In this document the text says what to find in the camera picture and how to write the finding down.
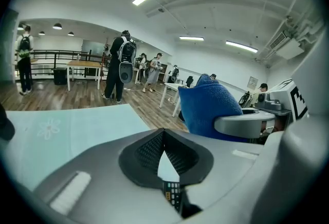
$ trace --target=speaker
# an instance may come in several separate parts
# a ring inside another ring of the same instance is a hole
[[[66,68],[56,68],[53,70],[53,82],[55,85],[67,84]]]
[[[119,66],[120,80],[129,83],[133,79],[134,65],[130,62],[121,62]]]

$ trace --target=gray plastic surface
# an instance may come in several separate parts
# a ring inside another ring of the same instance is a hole
[[[263,121],[274,120],[275,115],[257,110],[255,114],[219,117],[214,122],[214,128],[226,135],[242,138],[259,138]]]
[[[92,147],[48,176],[35,194],[49,203],[76,171],[84,171],[92,180],[68,217],[81,223],[176,223],[181,217],[166,201],[160,190],[142,188],[121,171],[118,157],[122,149],[144,137],[139,133]],[[191,202],[207,208],[227,194],[250,170],[254,159],[233,154],[239,150],[258,154],[262,145],[221,141],[174,130],[189,140],[201,144],[214,156],[214,166],[201,184],[188,188]]]
[[[310,115],[329,114],[329,30],[326,28],[313,50],[293,73]]]
[[[280,222],[305,195],[328,161],[328,121],[329,117],[304,118],[285,131],[276,166],[255,205],[252,223]]]
[[[213,205],[202,211],[201,214],[197,214],[183,221],[183,223],[250,223],[253,208],[270,176],[272,168],[275,166],[281,137],[282,132],[269,135],[259,157],[240,181],[232,185],[226,194],[219,197]],[[218,178],[232,171],[234,171],[232,168],[226,172],[219,171],[216,172],[216,176]],[[217,185],[216,179],[213,179],[213,185]]]

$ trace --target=black shirt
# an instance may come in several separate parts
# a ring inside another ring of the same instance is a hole
[[[122,43],[123,43],[123,38],[122,37],[116,38],[113,41],[111,49],[109,50],[109,52],[112,56],[111,61],[109,62],[109,66],[112,67],[112,68],[119,67],[119,65],[120,65],[120,61],[118,59],[118,51],[119,51]]]

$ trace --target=man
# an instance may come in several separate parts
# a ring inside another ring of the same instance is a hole
[[[33,50],[33,37],[30,35],[31,27],[26,26],[23,35],[16,41],[17,65],[20,71],[20,80],[22,85],[21,95],[31,92],[31,59],[30,52]]]
[[[261,87],[259,87],[257,90],[255,90],[253,92],[252,98],[251,98],[251,102],[250,102],[250,107],[254,107],[255,102],[258,100],[258,95],[261,94],[262,92],[266,92],[267,91],[267,84],[266,83],[262,83]]]
[[[109,50],[112,58],[111,61],[109,62],[108,73],[106,78],[106,88],[104,93],[102,94],[102,97],[104,99],[109,100],[115,85],[116,93],[117,93],[116,95],[117,103],[121,103],[122,92],[123,92],[123,82],[121,81],[119,75],[120,61],[118,59],[118,51],[122,43],[124,42],[122,37],[125,37],[127,41],[131,41],[130,33],[128,30],[123,31],[121,36],[113,41],[112,47]]]

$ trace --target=table leg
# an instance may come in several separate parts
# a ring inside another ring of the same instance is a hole
[[[164,86],[163,93],[162,93],[162,98],[161,98],[161,102],[160,102],[159,108],[162,108],[163,101],[165,100],[165,97],[166,97],[166,92],[167,92],[167,86],[165,85]]]
[[[135,84],[137,83],[137,78],[138,78],[138,75],[139,75],[139,69],[137,71],[137,74],[136,74],[136,78],[135,78]]]
[[[67,66],[66,70],[67,70],[67,89],[68,89],[68,91],[70,91],[71,90],[70,89],[70,67]]]
[[[99,90],[99,83],[100,83],[100,81],[101,81],[101,69],[100,68],[98,68],[97,69],[98,70],[98,72],[97,72],[97,90]]]
[[[178,109],[179,106],[180,106],[180,97],[178,96],[178,101],[176,103],[176,106],[175,106],[175,109],[174,109],[174,112],[173,112],[173,117],[175,117],[177,109]]]
[[[174,103],[177,101],[177,96],[178,96],[178,91],[177,91],[176,94],[175,94],[175,97],[174,97]]]

